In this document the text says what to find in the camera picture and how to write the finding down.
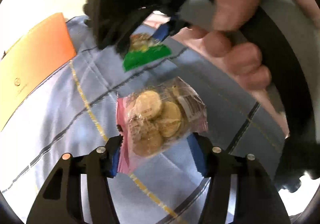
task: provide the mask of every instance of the orange folder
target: orange folder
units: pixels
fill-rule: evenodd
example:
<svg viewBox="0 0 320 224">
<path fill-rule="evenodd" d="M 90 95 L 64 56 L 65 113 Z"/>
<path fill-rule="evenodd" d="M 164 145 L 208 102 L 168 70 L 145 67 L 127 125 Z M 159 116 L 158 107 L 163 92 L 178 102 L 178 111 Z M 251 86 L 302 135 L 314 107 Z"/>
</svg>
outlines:
<svg viewBox="0 0 320 224">
<path fill-rule="evenodd" d="M 0 131 L 24 99 L 76 55 L 62 13 L 21 37 L 0 61 Z"/>
</svg>

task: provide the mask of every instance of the snack bag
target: snack bag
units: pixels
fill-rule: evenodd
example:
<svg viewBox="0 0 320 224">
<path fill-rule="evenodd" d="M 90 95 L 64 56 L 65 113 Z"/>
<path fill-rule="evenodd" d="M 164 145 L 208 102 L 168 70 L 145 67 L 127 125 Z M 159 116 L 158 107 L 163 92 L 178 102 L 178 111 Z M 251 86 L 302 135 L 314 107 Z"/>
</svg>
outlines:
<svg viewBox="0 0 320 224">
<path fill-rule="evenodd" d="M 171 54 L 171 50 L 147 33 L 130 37 L 130 48 L 123 60 L 123 68 L 130 71 Z"/>
<path fill-rule="evenodd" d="M 208 129 L 205 104 L 180 77 L 118 98 L 116 121 L 123 136 L 118 172 L 125 174 L 191 132 Z"/>
</svg>

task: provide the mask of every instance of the round cookie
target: round cookie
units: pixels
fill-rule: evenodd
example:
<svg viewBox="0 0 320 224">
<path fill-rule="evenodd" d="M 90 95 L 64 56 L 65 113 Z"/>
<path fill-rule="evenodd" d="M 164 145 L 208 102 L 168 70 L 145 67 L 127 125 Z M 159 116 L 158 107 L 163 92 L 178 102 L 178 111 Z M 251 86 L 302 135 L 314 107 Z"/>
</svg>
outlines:
<svg viewBox="0 0 320 224">
<path fill-rule="evenodd" d="M 174 102 L 164 102 L 161 115 L 155 120 L 160 134 L 165 138 L 172 137 L 178 131 L 181 121 L 181 111 Z"/>
<path fill-rule="evenodd" d="M 125 116 L 127 119 L 132 119 L 133 117 L 136 116 L 136 111 L 135 111 L 135 100 L 131 101 L 131 102 L 128 102 L 126 104 L 126 107 L 124 108 L 124 112 L 125 112 Z"/>
<path fill-rule="evenodd" d="M 140 131 L 141 131 L 142 122 L 141 119 L 134 117 L 128 122 L 128 131 L 131 135 L 133 142 L 141 139 Z"/>
<path fill-rule="evenodd" d="M 146 119 L 158 116 L 162 110 L 162 101 L 159 93 L 155 91 L 142 92 L 136 99 L 135 113 Z"/>
<path fill-rule="evenodd" d="M 156 125 L 151 122 L 143 124 L 140 134 L 140 140 L 133 142 L 133 152 L 136 155 L 147 157 L 161 149 L 162 137 Z"/>
</svg>

